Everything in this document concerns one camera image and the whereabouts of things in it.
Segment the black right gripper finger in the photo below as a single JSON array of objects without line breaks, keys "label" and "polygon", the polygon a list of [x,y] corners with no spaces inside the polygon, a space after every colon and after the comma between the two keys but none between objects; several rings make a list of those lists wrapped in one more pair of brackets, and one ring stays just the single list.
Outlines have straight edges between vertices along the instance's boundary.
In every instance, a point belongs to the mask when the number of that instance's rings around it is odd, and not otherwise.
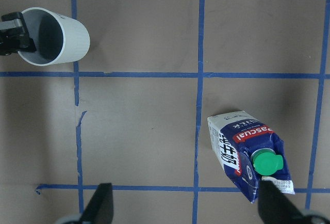
[{"label": "black right gripper finger", "polygon": [[309,223],[309,218],[305,217],[271,181],[259,183],[258,214],[266,224]]},{"label": "black right gripper finger", "polygon": [[6,31],[16,31],[19,33],[20,49],[18,52],[33,53],[36,51],[35,43],[29,35],[21,12],[12,12],[1,16],[1,32]]},{"label": "black right gripper finger", "polygon": [[82,213],[79,223],[112,223],[113,221],[113,191],[111,183],[100,184],[86,209]]}]

